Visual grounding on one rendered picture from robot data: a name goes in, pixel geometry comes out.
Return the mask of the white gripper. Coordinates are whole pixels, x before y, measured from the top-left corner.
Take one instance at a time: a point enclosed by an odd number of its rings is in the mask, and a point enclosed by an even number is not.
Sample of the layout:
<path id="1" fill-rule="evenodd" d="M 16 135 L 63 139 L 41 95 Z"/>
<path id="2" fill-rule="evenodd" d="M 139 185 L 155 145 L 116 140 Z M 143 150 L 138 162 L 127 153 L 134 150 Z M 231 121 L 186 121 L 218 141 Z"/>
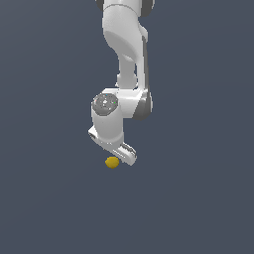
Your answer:
<path id="1" fill-rule="evenodd" d="M 90 138 L 99 145 L 103 150 L 110 152 L 115 157 L 117 157 L 122 163 L 126 163 L 129 166 L 132 166 L 137 159 L 137 153 L 135 149 L 123 141 L 123 138 L 120 138 L 117 142 L 103 142 L 95 130 L 95 127 L 92 126 L 88 130 L 88 135 Z"/>

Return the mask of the small yellow ball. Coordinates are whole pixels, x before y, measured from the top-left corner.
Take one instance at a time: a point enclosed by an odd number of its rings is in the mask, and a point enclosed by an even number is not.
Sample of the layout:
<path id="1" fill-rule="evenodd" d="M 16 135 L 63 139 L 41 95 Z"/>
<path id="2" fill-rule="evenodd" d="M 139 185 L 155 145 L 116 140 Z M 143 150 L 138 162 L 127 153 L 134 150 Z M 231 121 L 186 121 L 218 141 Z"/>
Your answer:
<path id="1" fill-rule="evenodd" d="M 115 169 L 119 165 L 119 159 L 117 157 L 108 157 L 105 161 L 105 165 L 110 169 Z"/>

